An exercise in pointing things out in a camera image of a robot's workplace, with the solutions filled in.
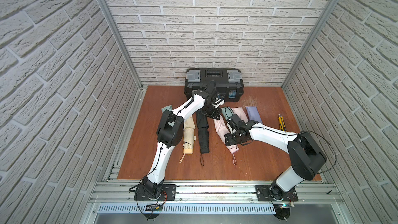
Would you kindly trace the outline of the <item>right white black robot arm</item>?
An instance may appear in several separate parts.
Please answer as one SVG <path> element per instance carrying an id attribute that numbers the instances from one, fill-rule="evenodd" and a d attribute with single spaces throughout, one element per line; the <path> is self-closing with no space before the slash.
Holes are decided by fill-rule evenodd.
<path id="1" fill-rule="evenodd" d="M 258 141 L 269 144 L 289 155 L 291 166 L 281 173 L 269 186 L 267 198 L 274 201 L 294 201 L 294 187 L 301 182 L 313 180 L 327 162 L 327 157 L 310 132 L 286 132 L 270 128 L 257 121 L 247 122 L 236 114 L 227 119 L 233 133 L 224 135 L 227 145 L 247 145 Z"/>

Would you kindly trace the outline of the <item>mint green sleeved umbrella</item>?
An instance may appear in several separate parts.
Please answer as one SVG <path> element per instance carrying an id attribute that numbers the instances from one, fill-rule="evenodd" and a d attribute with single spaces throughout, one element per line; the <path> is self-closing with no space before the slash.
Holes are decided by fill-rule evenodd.
<path id="1" fill-rule="evenodd" d="M 221 108 L 221 113 L 222 113 L 225 121 L 228 121 L 228 119 L 234 115 L 234 112 L 230 107 Z"/>

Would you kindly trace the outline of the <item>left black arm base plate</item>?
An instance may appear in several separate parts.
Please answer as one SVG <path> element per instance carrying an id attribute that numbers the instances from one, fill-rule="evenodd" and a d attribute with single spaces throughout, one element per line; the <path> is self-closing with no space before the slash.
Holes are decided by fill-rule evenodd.
<path id="1" fill-rule="evenodd" d="M 148 190 L 144 185 L 139 184 L 135 188 L 135 201 L 174 201 L 176 196 L 175 184 L 163 184 L 154 191 Z"/>

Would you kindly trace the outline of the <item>black sleeved umbrella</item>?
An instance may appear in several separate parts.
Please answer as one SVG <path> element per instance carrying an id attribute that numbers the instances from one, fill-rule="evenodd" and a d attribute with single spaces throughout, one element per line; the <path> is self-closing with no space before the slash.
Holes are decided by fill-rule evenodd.
<path id="1" fill-rule="evenodd" d="M 198 129 L 198 138 L 200 144 L 200 163 L 201 166 L 205 166 L 203 154 L 209 153 L 209 132 L 207 128 L 199 128 Z"/>

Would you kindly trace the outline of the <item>black umbrella sleeve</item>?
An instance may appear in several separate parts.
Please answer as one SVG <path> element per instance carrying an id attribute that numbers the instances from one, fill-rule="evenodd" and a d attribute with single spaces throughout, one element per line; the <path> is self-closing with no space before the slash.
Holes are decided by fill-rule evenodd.
<path id="1" fill-rule="evenodd" d="M 207 117 L 202 113 L 201 110 L 198 110 L 196 112 L 196 117 L 197 117 L 197 127 L 198 129 L 208 129 L 208 121 Z"/>

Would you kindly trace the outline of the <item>cream sleeved umbrella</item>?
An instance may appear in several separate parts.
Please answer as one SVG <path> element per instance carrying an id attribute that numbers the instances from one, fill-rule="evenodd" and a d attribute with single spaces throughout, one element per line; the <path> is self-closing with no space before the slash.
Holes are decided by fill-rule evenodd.
<path id="1" fill-rule="evenodd" d="M 183 155 L 179 163 L 182 163 L 186 155 L 193 154 L 194 141 L 196 137 L 194 135 L 195 124 L 193 117 L 190 116 L 184 123 L 183 127 Z"/>

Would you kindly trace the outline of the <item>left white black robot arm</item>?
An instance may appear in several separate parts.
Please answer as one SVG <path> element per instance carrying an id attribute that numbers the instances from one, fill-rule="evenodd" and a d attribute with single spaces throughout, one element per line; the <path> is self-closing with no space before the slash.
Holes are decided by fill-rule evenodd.
<path id="1" fill-rule="evenodd" d="M 195 90 L 191 97 L 180 107 L 162 113 L 156 134 L 157 149 L 153 163 L 147 175 L 143 176 L 139 185 L 144 195 L 151 200 L 157 200 L 165 180 L 165 171 L 174 148 L 180 143 L 184 135 L 184 124 L 189 117 L 200 111 L 206 117 L 219 119 L 220 106 L 224 104 L 224 97 L 215 90 Z"/>

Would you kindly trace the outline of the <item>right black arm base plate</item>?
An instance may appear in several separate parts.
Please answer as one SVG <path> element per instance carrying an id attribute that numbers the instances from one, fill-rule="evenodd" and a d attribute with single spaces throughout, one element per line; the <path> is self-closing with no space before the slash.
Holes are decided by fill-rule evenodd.
<path id="1" fill-rule="evenodd" d="M 259 202 L 297 202 L 299 200 L 295 187 L 289 191 L 283 191 L 277 185 L 255 185 L 255 190 Z"/>

